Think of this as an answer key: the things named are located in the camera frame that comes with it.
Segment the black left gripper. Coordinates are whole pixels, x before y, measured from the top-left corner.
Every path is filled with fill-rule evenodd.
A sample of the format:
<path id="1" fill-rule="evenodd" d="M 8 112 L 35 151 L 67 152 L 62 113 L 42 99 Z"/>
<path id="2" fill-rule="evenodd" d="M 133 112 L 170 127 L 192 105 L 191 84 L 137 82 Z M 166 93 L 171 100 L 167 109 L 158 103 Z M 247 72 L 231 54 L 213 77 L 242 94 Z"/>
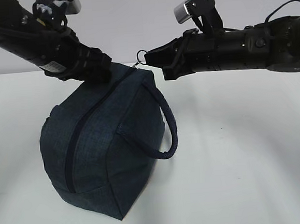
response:
<path id="1" fill-rule="evenodd" d="M 94 83 L 110 81 L 111 57 L 99 48 L 82 45 L 71 28 L 40 31 L 29 34 L 29 38 L 35 54 L 31 62 L 43 70 L 46 76 L 61 81 L 69 79 Z"/>

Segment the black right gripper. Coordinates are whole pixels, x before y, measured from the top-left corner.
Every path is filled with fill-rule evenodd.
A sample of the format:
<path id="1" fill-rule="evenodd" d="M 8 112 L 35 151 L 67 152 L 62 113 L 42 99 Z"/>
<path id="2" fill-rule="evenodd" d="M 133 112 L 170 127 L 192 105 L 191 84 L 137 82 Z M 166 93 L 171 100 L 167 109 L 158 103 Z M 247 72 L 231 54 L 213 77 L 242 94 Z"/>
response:
<path id="1" fill-rule="evenodd" d="M 208 37 L 198 29 L 188 29 L 180 37 L 148 51 L 146 65 L 161 68 L 165 81 L 196 72 L 229 70 L 229 56 L 221 43 L 224 36 Z"/>

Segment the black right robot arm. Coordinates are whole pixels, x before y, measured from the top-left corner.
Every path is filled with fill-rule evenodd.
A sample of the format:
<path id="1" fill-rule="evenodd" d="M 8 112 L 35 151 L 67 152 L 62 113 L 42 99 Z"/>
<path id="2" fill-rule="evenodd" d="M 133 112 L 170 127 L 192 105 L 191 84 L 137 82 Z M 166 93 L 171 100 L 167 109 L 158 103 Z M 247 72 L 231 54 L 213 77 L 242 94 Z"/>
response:
<path id="1" fill-rule="evenodd" d="M 146 64 L 166 81 L 196 72 L 265 69 L 300 72 L 300 17 L 286 16 L 209 37 L 195 30 L 148 51 Z"/>

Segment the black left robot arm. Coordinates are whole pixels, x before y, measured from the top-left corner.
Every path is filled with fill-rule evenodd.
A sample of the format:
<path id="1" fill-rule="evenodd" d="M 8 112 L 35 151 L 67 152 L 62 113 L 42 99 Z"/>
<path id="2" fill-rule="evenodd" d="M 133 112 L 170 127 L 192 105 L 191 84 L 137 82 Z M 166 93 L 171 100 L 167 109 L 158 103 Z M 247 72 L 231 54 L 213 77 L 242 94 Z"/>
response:
<path id="1" fill-rule="evenodd" d="M 87 47 L 68 26 L 79 0 L 35 0 L 32 11 L 18 0 L 0 0 L 0 48 L 37 66 L 46 76 L 106 83 L 111 57 Z"/>

